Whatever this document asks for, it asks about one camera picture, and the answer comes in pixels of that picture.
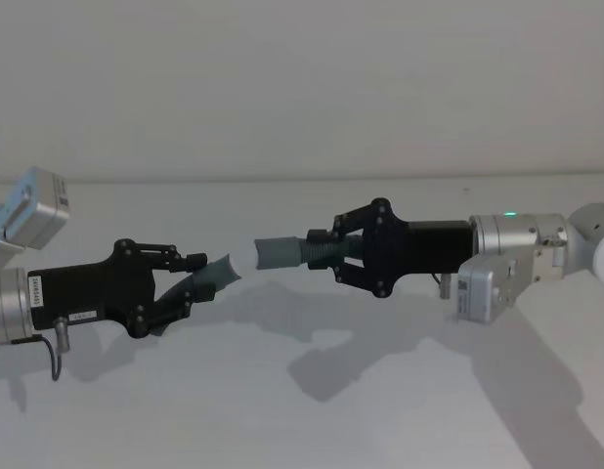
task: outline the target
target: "serial number label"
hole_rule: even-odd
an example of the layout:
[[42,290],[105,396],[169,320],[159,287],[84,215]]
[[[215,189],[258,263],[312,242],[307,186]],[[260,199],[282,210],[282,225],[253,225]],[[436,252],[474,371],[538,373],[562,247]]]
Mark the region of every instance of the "serial number label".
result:
[[30,294],[30,307],[43,308],[44,306],[44,289],[41,284],[41,277],[28,278],[28,293]]
[[70,322],[77,322],[80,320],[94,320],[98,317],[98,313],[95,311],[86,311],[85,313],[73,313],[68,316]]

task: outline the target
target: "cable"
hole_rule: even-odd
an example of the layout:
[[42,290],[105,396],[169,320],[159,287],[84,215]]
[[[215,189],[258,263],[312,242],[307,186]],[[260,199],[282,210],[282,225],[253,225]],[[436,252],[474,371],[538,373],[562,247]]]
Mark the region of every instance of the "cable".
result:
[[48,347],[48,353],[50,354],[52,380],[59,381],[59,378],[61,377],[61,371],[64,367],[64,362],[61,355],[57,355],[55,353],[55,349],[53,349],[52,344],[46,337],[44,337],[43,335],[34,335],[28,339],[14,340],[12,344],[32,344],[36,342],[43,342],[44,344],[46,344],[46,347]]

